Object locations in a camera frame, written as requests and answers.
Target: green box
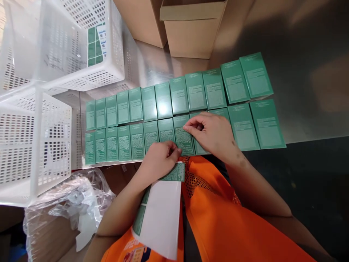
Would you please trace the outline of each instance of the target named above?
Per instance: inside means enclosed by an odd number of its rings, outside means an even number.
[[[173,118],[174,134],[176,145],[182,149],[182,156],[195,155],[194,141],[191,134],[183,129],[183,126],[189,121],[189,115],[176,116]]]
[[[145,140],[145,152],[148,152],[149,147],[159,142],[159,131],[157,129],[157,121],[143,123],[144,140]]]
[[[221,71],[228,104],[250,100],[250,94],[240,60],[222,64]]]
[[[91,165],[96,163],[95,152],[95,133],[85,133],[85,164]]]
[[[105,98],[107,108],[107,127],[117,126],[116,95]]]
[[[154,86],[141,89],[143,104],[143,121],[157,120],[156,99]]]
[[[164,119],[173,117],[170,85],[168,82],[155,85],[155,97],[157,118]]]
[[[96,100],[96,129],[107,127],[107,114],[105,109],[105,98]]]
[[[204,80],[202,72],[185,75],[186,90],[188,92],[189,111],[207,109]]]
[[[176,163],[170,173],[160,178],[161,181],[181,181],[185,179],[185,163]]]
[[[240,150],[259,150],[249,104],[229,106],[228,111],[234,138]]]
[[[251,98],[263,99],[274,93],[261,52],[240,57],[240,62]]]
[[[174,115],[189,113],[188,94],[186,92],[185,77],[170,80],[172,111]]]
[[[224,116],[229,121],[229,113],[228,113],[228,109],[226,107],[220,108],[220,109],[209,110],[209,112],[213,113],[215,115]]]
[[[119,161],[131,161],[130,126],[117,127],[117,142],[119,146]]]
[[[141,88],[133,88],[128,90],[128,99],[130,102],[130,121],[142,121],[143,120],[143,107],[142,107],[142,95]]]
[[[159,130],[160,142],[165,142],[167,140],[172,140],[176,143],[175,139],[175,129],[173,127],[172,118],[162,119],[157,121],[157,127]]]
[[[190,118],[193,118],[194,116],[197,116],[201,112],[191,113],[189,114]],[[195,154],[196,155],[209,155],[210,152],[207,152],[205,149],[202,148],[202,146],[199,144],[199,142],[193,137],[194,141],[194,148],[195,148]]]
[[[118,124],[130,122],[130,104],[128,101],[128,91],[122,91],[116,95],[117,101],[117,120]]]
[[[117,127],[110,127],[105,130],[107,138],[107,161],[118,161],[119,150],[117,146]]]
[[[250,107],[261,149],[286,147],[274,101],[255,101]]]
[[[96,129],[95,100],[86,102],[86,130]]]
[[[105,129],[98,129],[95,132],[96,141],[96,163],[107,161],[107,145],[105,139]]]
[[[130,125],[132,160],[141,160],[145,155],[143,123]]]
[[[226,107],[226,98],[220,68],[204,71],[204,79],[207,109]]]

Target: clear plastic wrap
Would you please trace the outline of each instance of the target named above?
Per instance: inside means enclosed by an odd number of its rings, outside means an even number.
[[[47,248],[56,247],[67,252],[75,244],[75,238],[76,249],[81,250],[96,232],[114,198],[115,194],[98,168],[76,171],[69,179],[43,193],[25,208],[23,230],[27,235],[28,260],[43,261]],[[70,228],[67,225],[63,228],[68,222],[61,217],[70,220]]]

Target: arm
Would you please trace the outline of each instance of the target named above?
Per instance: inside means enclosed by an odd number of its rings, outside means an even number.
[[[150,146],[136,174],[105,212],[84,262],[101,261],[105,251],[126,233],[137,214],[144,190],[168,174],[181,153],[172,141]]]
[[[292,216],[285,201],[245,158],[236,145],[227,119],[202,112],[190,119],[183,129],[192,134],[205,150],[225,163],[234,189],[247,209],[263,215],[262,218],[297,244],[327,254],[306,227]]]

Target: person's right hand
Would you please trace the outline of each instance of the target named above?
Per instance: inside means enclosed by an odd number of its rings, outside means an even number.
[[[226,164],[242,156],[234,140],[232,127],[223,116],[201,112],[191,118],[183,129],[195,137],[206,151]]]

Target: metal surface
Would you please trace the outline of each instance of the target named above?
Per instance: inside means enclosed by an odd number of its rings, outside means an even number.
[[[121,90],[116,86],[146,87],[259,51],[286,143],[348,136],[349,1],[250,1],[246,15],[236,21],[232,14],[237,2],[248,1],[228,1],[210,60],[171,57],[168,46],[136,41],[138,79],[81,92],[82,152],[86,101],[116,94]]]

